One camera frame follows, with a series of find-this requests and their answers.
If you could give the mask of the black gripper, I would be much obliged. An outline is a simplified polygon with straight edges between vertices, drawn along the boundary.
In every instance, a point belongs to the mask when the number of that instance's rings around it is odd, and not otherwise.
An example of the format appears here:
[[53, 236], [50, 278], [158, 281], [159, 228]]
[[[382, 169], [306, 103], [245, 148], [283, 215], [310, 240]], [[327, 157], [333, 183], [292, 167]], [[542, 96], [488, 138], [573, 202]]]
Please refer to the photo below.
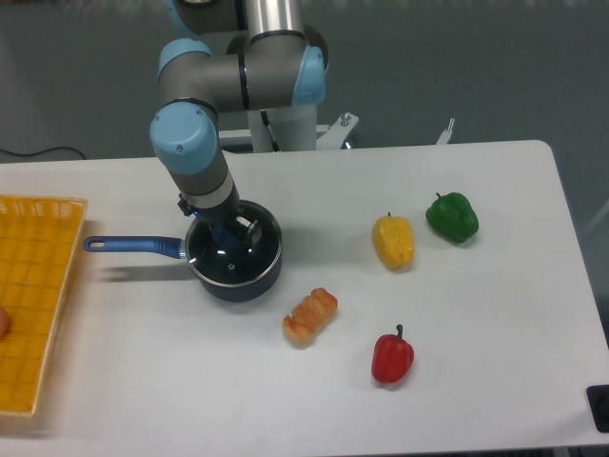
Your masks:
[[237, 247], [238, 238], [245, 246], [256, 246], [262, 238], [262, 227], [257, 218], [237, 216], [235, 223], [238, 235], [228, 224], [222, 224], [237, 215], [239, 204], [237, 189], [233, 189], [223, 202], [210, 208], [193, 206], [183, 195], [180, 195], [178, 201], [178, 207], [185, 216], [194, 216], [205, 224], [214, 225], [212, 237], [219, 247]]

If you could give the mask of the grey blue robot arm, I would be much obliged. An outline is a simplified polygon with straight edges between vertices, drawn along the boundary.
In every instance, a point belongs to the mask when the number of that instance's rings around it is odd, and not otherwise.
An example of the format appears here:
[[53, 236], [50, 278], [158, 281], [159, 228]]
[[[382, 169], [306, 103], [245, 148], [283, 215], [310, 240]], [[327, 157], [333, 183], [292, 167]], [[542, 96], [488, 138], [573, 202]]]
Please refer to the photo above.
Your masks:
[[325, 96], [323, 51], [306, 37], [299, 1], [169, 1], [186, 38], [162, 49], [154, 152], [180, 191], [179, 207], [228, 245], [251, 242], [219, 144], [218, 116], [314, 106]]

